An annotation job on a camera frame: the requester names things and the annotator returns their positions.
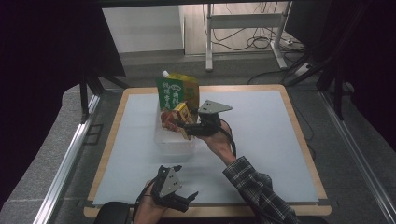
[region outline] black curtain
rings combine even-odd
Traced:
[[[375,0],[344,52],[352,102],[396,150],[396,3]]]
[[[0,205],[40,149],[64,92],[93,71],[124,76],[99,6],[0,3]]]

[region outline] metal stand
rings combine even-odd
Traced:
[[[89,107],[88,107],[88,93],[87,93],[87,85],[92,91],[93,95],[99,96],[103,93],[105,88],[99,80],[99,77],[96,75],[99,71],[86,71],[81,74],[81,80],[79,83],[79,94],[81,99],[81,124],[85,123],[90,116]],[[100,74],[101,77],[111,81],[112,83],[118,85],[123,89],[130,88],[130,86],[115,77],[107,76],[103,73]]]
[[[279,41],[285,28],[291,2],[288,2],[282,13],[273,14],[243,14],[243,15],[212,15],[212,6],[207,5],[206,34],[206,71],[213,70],[212,29],[236,28],[278,28],[276,38],[271,42],[271,48],[276,56],[280,69],[287,69],[285,60],[279,50]]]

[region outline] person's left hand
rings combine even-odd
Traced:
[[[167,207],[158,205],[152,200],[151,189],[152,185],[146,191],[145,196],[140,200],[139,207],[134,217],[134,224],[155,224],[161,219],[163,213],[167,209]]]

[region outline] wooden frame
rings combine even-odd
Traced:
[[[300,144],[305,162],[308,166],[309,172],[314,181],[315,188],[318,193],[319,203],[315,204],[293,204],[291,207],[295,210],[297,216],[327,216],[331,213],[332,208],[328,201],[326,192],[321,183],[320,177],[318,175],[317,168],[312,160],[309,148],[305,142],[303,132],[298,123],[297,117],[294,114],[289,96],[286,89],[281,85],[240,85],[240,86],[202,86],[200,87],[200,92],[205,91],[279,91],[283,102],[288,111],[291,124],[295,131],[297,140]],[[100,182],[102,181],[103,175],[106,170],[108,160],[111,155],[111,151],[116,139],[117,131],[120,127],[120,121],[125,109],[128,96],[130,94],[148,94],[157,93],[157,88],[131,88],[126,89],[120,100],[120,105],[117,110],[116,117],[114,118],[113,125],[110,130],[110,134],[107,138],[106,146],[102,159],[99,163],[99,167],[96,172],[95,179],[93,180],[90,194],[87,201],[93,202],[96,192],[99,188]],[[98,207],[84,207],[84,215],[86,217],[96,217],[99,212]],[[191,205],[190,209],[186,213],[181,213],[173,209],[168,209],[164,214],[164,217],[252,217],[253,213],[248,206],[205,206],[198,207]]]

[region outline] white container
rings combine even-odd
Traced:
[[[164,155],[187,156],[192,155],[195,149],[195,138],[186,140],[181,133],[168,131],[161,125],[160,107],[157,106],[154,142]]]

